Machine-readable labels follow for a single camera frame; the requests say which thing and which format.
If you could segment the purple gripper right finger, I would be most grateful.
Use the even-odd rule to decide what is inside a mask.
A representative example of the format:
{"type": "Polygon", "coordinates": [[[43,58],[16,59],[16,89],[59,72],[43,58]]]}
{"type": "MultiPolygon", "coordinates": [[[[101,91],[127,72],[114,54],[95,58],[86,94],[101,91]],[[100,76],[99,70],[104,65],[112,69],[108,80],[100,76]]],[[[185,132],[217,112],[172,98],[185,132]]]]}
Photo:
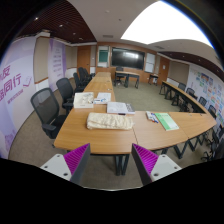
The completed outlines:
{"type": "Polygon", "coordinates": [[[143,185],[181,170],[166,154],[157,155],[137,144],[132,144],[132,156],[143,185]]]}

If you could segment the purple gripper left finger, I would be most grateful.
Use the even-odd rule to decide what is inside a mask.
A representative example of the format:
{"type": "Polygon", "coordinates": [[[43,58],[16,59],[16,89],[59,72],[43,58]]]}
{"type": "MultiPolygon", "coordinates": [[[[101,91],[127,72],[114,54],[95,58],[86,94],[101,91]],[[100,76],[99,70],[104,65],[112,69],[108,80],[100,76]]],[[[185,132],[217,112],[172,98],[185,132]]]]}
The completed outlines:
{"type": "Polygon", "coordinates": [[[89,156],[90,144],[85,144],[65,155],[54,155],[41,169],[79,185],[89,156]]]}

